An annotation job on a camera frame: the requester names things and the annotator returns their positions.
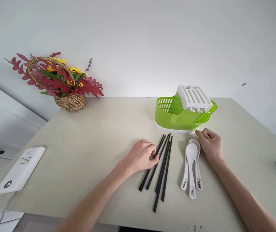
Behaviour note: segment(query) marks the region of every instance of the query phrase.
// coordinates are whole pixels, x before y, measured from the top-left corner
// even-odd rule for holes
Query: white ceramic spoon
[[[187,182],[188,182],[188,161],[187,161],[187,158],[186,158],[186,149],[185,149],[185,165],[184,165],[184,176],[183,176],[183,181],[181,183],[181,189],[182,190],[186,190],[187,189]]]
[[[191,199],[196,199],[196,189],[195,189],[195,181],[194,181],[194,174],[193,174],[193,162],[197,156],[197,146],[194,143],[190,143],[186,147],[186,158],[188,161],[188,172],[189,172],[189,197]]]
[[[199,155],[200,155],[200,151],[201,151],[201,146],[200,143],[198,142],[198,140],[195,139],[191,139],[188,143],[194,143],[197,146],[197,156],[195,159],[195,172],[196,172],[196,188],[199,190],[203,190],[202,188],[202,180],[201,180],[201,176],[200,176],[200,169],[199,169]]]
[[[186,158],[186,149],[185,149],[185,164],[184,164],[184,176],[183,176],[183,181],[181,183],[181,189],[186,190],[187,189],[187,182],[188,182],[188,161]]]

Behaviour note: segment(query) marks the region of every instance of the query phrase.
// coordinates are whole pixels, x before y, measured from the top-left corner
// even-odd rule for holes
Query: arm
[[[159,161],[154,155],[156,146],[147,140],[134,144],[128,155],[120,161],[111,173],[70,213],[55,232],[91,231],[106,203],[117,188],[137,171],[150,169]]]
[[[221,136],[209,129],[196,131],[205,156],[237,207],[249,231],[276,231],[276,219],[258,202],[250,190],[230,170],[223,156]]]

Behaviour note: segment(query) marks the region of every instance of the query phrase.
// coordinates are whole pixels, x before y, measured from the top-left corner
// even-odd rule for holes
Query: chopstick
[[[158,147],[157,147],[157,150],[156,150],[156,153],[155,153],[154,157],[158,154],[158,152],[159,152],[159,150],[160,150],[160,147],[161,147],[161,145],[162,145],[163,142],[164,142],[165,137],[166,137],[166,136],[163,134],[163,136],[161,137],[161,140],[160,140],[160,142],[159,142],[159,145],[158,145]],[[147,181],[148,174],[150,173],[150,170],[151,170],[151,169],[148,169],[147,173],[146,173],[145,176],[144,176],[144,179],[143,179],[143,181],[142,181],[142,183],[141,183],[141,185],[140,185],[140,187],[139,187],[139,191],[140,191],[140,192],[142,192],[142,190],[143,190],[143,187],[144,187],[144,185],[145,185],[145,182]]]
[[[159,183],[161,184],[161,182],[163,181],[163,176],[164,176],[164,171],[165,171],[165,166],[166,166],[166,160],[167,160],[168,150],[169,150],[168,145],[169,145],[169,143],[167,143],[166,150],[165,150],[165,153],[164,153],[164,160],[161,164],[161,169],[160,169],[160,173],[159,173],[159,176],[158,176],[158,181],[157,181],[157,185],[156,185],[156,189],[155,189],[156,193],[158,193]]]
[[[160,154],[159,154],[159,159],[160,159],[160,157],[161,157],[161,154],[163,153],[163,150],[164,150],[164,148],[165,148],[165,145],[166,145],[166,142],[168,141],[169,136],[170,136],[170,134],[169,134],[168,137],[166,138],[166,141],[165,141],[165,143],[164,143],[164,146],[163,146],[163,148],[162,148],[162,150],[161,150],[161,152],[160,152]],[[148,181],[148,184],[147,184],[147,187],[146,187],[147,190],[149,189],[149,187],[150,187],[150,185],[151,185],[151,182],[152,182],[154,173],[155,173],[155,171],[156,171],[156,169],[157,169],[157,165],[158,165],[158,164],[155,165],[155,167],[154,167],[154,169],[153,169],[153,172],[152,172],[152,174],[151,174],[151,178],[150,178],[150,180]]]
[[[168,177],[168,169],[169,169],[169,161],[170,161],[172,139],[173,139],[173,136],[171,136],[171,141],[170,141],[169,155],[168,155],[168,161],[167,161],[167,167],[166,167],[166,173],[165,173],[165,181],[164,181],[163,193],[161,195],[161,201],[162,202],[164,202],[164,199],[165,199],[165,191],[166,191],[166,184],[167,184],[167,177]]]
[[[156,213],[156,209],[157,209],[157,204],[158,204],[158,199],[159,199],[159,194],[160,194],[160,189],[161,189],[161,183],[162,183],[162,179],[160,180],[160,179],[158,179],[158,184],[159,184],[159,186],[158,186],[158,191],[157,191],[157,194],[156,194],[156,200],[155,200],[155,204],[154,204],[154,208],[153,208],[153,212],[154,213]]]

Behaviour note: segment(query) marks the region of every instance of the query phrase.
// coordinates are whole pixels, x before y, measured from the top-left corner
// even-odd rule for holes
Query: cable
[[[10,200],[12,199],[12,197],[15,195],[15,192],[11,192],[11,193],[8,193],[5,197],[5,203],[3,205],[3,208],[2,208],[2,216],[0,217],[0,223],[2,222],[2,219],[4,217],[4,214],[5,214],[5,210],[10,202]]]

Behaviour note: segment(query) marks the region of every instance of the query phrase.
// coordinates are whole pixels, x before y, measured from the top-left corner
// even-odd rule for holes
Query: left hand
[[[150,155],[156,153],[156,145],[148,140],[139,140],[136,142],[128,155],[121,161],[127,169],[134,174],[137,171],[150,169],[159,162],[159,154],[154,159],[149,160]]]

